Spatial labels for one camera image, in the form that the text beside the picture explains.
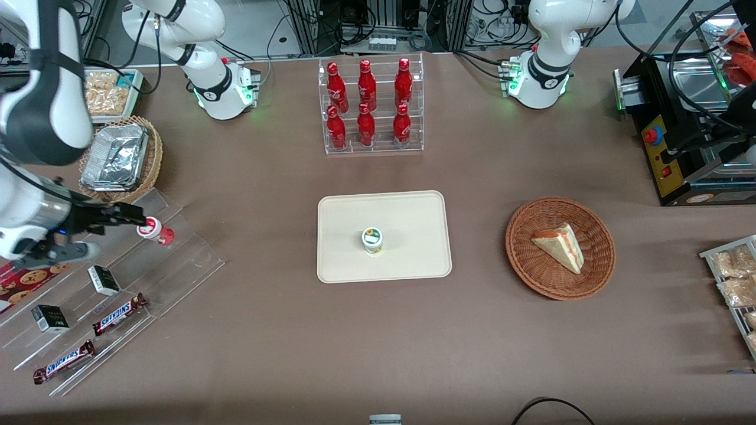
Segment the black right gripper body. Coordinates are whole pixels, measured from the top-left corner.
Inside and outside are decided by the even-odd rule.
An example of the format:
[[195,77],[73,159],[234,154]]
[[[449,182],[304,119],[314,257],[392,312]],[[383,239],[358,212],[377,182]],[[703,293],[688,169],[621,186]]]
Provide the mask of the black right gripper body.
[[58,233],[67,238],[81,233],[103,236],[106,227],[116,225],[113,221],[115,213],[115,205],[91,202],[73,204],[68,216],[58,226]]

